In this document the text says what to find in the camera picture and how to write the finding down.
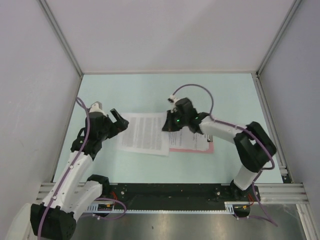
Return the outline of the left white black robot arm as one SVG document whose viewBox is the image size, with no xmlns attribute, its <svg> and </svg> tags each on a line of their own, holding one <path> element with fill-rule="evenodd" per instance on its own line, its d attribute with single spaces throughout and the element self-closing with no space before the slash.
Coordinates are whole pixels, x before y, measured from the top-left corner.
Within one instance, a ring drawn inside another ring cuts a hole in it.
<svg viewBox="0 0 320 240">
<path fill-rule="evenodd" d="M 40 204 L 30 207 L 30 224 L 38 239 L 69 240 L 80 216 L 96 199 L 110 196 L 109 179 L 91 175 L 80 191 L 76 191 L 85 171 L 92 165 L 103 141 L 125 131 L 129 122 L 116 109 L 111 109 L 115 121 L 94 103 L 86 110 L 85 126 L 81 128 L 70 148 L 66 167 L 52 190 Z"/>
</svg>

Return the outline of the white printed paper sheet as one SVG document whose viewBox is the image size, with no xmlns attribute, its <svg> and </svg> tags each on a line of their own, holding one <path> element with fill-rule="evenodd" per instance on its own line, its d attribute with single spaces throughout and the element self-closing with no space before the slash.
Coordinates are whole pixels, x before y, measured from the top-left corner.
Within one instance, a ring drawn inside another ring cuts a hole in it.
<svg viewBox="0 0 320 240">
<path fill-rule="evenodd" d="M 121 116 L 129 124 L 117 136 L 119 150 L 166 157 L 169 155 L 169 133 L 162 131 L 166 113 L 122 113 Z"/>
</svg>

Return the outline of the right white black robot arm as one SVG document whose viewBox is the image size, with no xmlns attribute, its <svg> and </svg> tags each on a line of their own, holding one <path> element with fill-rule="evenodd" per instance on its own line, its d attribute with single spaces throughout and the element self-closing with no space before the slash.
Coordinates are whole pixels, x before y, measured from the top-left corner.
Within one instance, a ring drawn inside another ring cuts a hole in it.
<svg viewBox="0 0 320 240">
<path fill-rule="evenodd" d="M 241 167 L 230 183 L 230 194 L 242 201 L 261 173 L 275 168 L 273 156 L 277 148 L 258 122 L 246 126 L 213 118 L 210 113 L 197 112 L 188 98 L 170 96 L 172 109 L 167 111 L 162 131 L 177 132 L 187 127 L 194 134 L 218 137 L 235 145 Z"/>
</svg>

